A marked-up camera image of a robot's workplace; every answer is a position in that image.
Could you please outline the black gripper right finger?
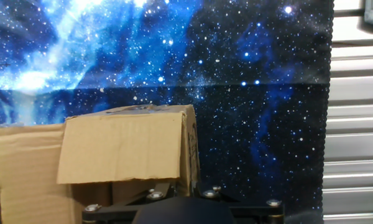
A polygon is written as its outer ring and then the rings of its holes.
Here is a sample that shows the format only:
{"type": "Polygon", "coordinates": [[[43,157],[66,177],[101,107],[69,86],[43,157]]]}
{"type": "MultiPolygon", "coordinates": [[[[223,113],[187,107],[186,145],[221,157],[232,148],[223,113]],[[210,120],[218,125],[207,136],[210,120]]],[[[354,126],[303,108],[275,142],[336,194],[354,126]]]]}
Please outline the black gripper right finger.
{"type": "Polygon", "coordinates": [[[219,185],[192,182],[192,196],[212,200],[226,205],[236,223],[284,224],[285,207],[274,198],[264,202],[247,200],[219,185]]]}

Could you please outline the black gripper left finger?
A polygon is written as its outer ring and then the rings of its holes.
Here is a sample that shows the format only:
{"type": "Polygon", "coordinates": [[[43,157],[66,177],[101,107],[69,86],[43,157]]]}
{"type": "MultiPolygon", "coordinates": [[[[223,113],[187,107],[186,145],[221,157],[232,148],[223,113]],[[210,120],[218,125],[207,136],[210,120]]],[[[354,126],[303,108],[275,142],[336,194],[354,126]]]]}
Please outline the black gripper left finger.
{"type": "Polygon", "coordinates": [[[104,207],[99,204],[87,206],[82,211],[82,223],[117,224],[132,223],[138,210],[150,203],[159,202],[174,196],[174,184],[160,183],[154,188],[143,190],[137,195],[114,205],[104,207]]]}

